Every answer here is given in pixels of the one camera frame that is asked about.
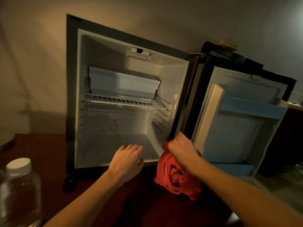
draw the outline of refrigerator foot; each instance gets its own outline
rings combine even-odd
[[[62,190],[63,192],[72,192],[76,189],[78,178],[74,176],[67,176],[64,180]]]

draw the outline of white bottle cap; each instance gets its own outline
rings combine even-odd
[[[29,158],[19,158],[6,165],[6,173],[9,176],[21,176],[31,171],[32,164]]]

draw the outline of wall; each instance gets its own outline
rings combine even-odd
[[[0,0],[0,127],[65,132],[66,13],[187,52],[225,39],[303,91],[302,0]]]

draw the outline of cleaning rag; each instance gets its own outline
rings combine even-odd
[[[155,183],[174,194],[184,193],[192,201],[195,201],[201,192],[200,180],[187,173],[177,164],[168,150],[168,142],[164,143],[162,147],[164,152],[157,165]]]

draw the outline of white wire rack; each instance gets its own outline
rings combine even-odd
[[[94,94],[85,94],[85,101],[94,102],[94,103],[109,103],[109,104],[119,104],[119,105],[129,105],[136,107],[155,107],[155,108],[166,108],[161,105],[154,99],[152,101],[144,101],[144,100],[134,100],[134,99],[126,99],[126,98],[118,98],[118,97],[110,97],[110,96],[100,96]]]

